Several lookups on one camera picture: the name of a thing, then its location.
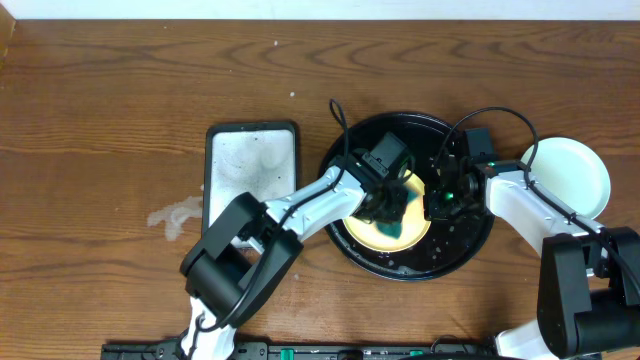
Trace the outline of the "green yellow sponge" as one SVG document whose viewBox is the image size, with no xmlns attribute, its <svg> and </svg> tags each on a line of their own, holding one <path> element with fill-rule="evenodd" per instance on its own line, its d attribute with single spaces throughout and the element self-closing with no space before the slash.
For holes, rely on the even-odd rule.
<svg viewBox="0 0 640 360">
<path fill-rule="evenodd" d="M 407 203 L 411 203 L 418 197 L 418 194 L 413 190 L 408 192 Z M 394 223 L 375 223 L 376 229 L 383 235 L 393 239 L 399 239 L 402 234 L 402 222 Z"/>
</svg>

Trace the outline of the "yellow plate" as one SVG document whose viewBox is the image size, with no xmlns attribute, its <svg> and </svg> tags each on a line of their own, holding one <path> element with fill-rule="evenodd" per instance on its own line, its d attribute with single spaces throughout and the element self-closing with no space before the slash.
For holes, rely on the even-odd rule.
<svg viewBox="0 0 640 360">
<path fill-rule="evenodd" d="M 347 232 L 361 245 L 378 252 L 398 252 L 419 242 L 430 227 L 430 221 L 424 215 L 425 184 L 417 175 L 412 174 L 405 186 L 409 191 L 416 192 L 418 197 L 407 204 L 399 239 L 381 234 L 375 227 L 376 222 L 366 222 L 355 217 L 343 220 Z"/>
</svg>

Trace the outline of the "light green plate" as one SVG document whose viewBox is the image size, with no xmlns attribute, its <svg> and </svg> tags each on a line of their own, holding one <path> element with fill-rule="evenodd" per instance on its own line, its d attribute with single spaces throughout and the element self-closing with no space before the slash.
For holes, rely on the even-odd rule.
<svg viewBox="0 0 640 360">
<path fill-rule="evenodd" d="M 609 202 L 611 180 L 604 162 L 577 140 L 541 140 L 531 172 L 544 188 L 584 217 L 596 219 Z"/>
</svg>

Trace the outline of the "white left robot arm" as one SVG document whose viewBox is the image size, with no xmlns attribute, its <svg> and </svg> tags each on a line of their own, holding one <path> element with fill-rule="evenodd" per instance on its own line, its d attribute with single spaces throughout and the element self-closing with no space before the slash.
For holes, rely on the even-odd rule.
<svg viewBox="0 0 640 360">
<path fill-rule="evenodd" d="M 351 216 L 400 222 L 414 167 L 406 152 L 358 149 L 290 195 L 264 202 L 248 192 L 236 196 L 180 265 L 192 306 L 180 343 L 184 358 L 229 358 L 236 329 L 266 303 L 304 241 L 325 226 Z"/>
</svg>

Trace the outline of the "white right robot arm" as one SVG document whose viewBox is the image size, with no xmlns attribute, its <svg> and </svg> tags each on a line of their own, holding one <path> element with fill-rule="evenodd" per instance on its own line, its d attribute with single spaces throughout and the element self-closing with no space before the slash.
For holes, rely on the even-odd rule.
<svg viewBox="0 0 640 360">
<path fill-rule="evenodd" d="M 503 219 L 540 256 L 536 318 L 500 333 L 499 354 L 570 359 L 639 344 L 639 235 L 574 212 L 530 166 L 491 155 L 437 158 L 425 216 Z"/>
</svg>

